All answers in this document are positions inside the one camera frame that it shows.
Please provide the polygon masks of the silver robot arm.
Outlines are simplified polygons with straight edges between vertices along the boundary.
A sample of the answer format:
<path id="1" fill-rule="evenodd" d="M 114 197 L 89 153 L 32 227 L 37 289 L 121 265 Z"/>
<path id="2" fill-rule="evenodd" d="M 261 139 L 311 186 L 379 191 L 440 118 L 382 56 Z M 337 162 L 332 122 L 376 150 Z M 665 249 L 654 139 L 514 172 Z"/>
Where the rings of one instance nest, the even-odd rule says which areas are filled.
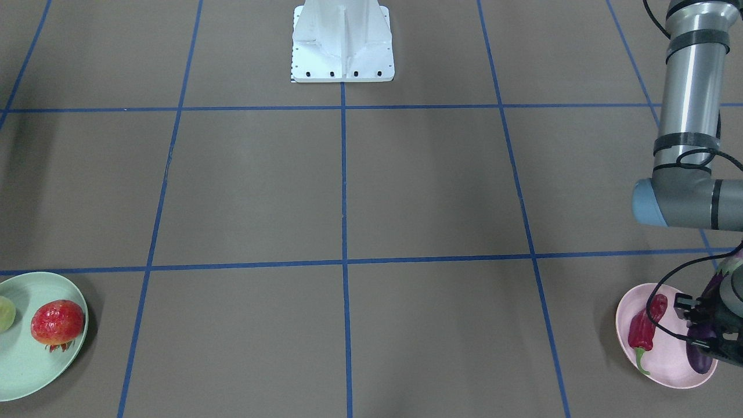
<path id="1" fill-rule="evenodd" d="M 654 167 L 634 186 L 637 222 L 664 228 L 741 231 L 741 181 L 715 178 L 729 31 L 740 1 L 671 1 L 665 87 Z"/>

